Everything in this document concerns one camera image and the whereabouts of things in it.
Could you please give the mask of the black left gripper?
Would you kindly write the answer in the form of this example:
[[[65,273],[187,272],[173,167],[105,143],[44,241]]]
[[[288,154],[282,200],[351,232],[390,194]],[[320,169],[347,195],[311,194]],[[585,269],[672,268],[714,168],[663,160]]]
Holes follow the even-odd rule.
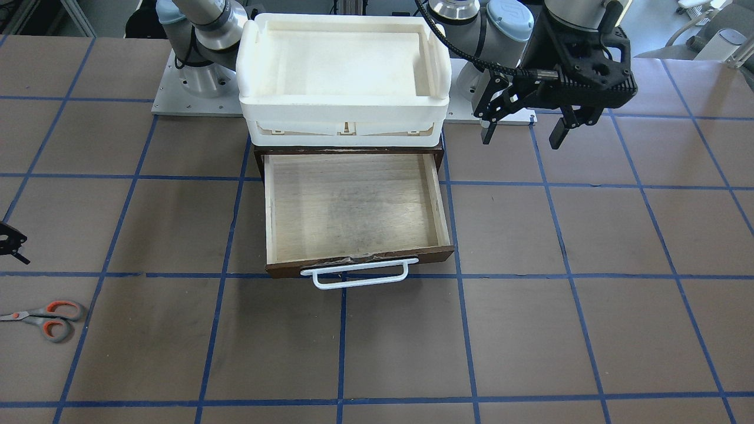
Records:
[[[560,108],[549,136],[557,150],[569,131],[598,123],[602,108],[620,108],[636,96],[629,53],[619,26],[601,33],[536,25],[516,75],[487,71],[477,84],[471,104],[482,144],[492,142],[499,118],[522,108]]]

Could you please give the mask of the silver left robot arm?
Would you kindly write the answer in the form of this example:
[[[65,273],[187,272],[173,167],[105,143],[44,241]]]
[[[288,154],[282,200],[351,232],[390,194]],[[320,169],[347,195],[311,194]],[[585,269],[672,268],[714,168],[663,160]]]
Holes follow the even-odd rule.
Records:
[[[549,142],[598,123],[636,96],[628,1],[418,1],[437,38],[464,59],[457,83],[482,122],[482,142],[523,108],[560,110]]]

